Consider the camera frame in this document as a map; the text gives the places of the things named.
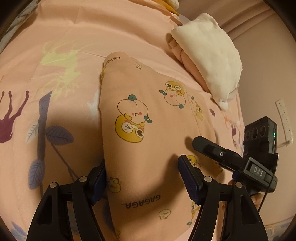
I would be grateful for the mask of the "person's right hand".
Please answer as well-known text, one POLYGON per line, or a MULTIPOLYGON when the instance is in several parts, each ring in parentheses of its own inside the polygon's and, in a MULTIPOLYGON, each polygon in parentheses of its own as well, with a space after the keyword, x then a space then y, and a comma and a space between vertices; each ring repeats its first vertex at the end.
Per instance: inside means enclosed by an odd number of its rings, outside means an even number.
POLYGON ((259 209, 260 204, 263 201, 263 198, 264 198, 264 195, 262 193, 257 193, 257 194, 254 194, 253 196, 251 196, 251 199, 257 209, 259 209))

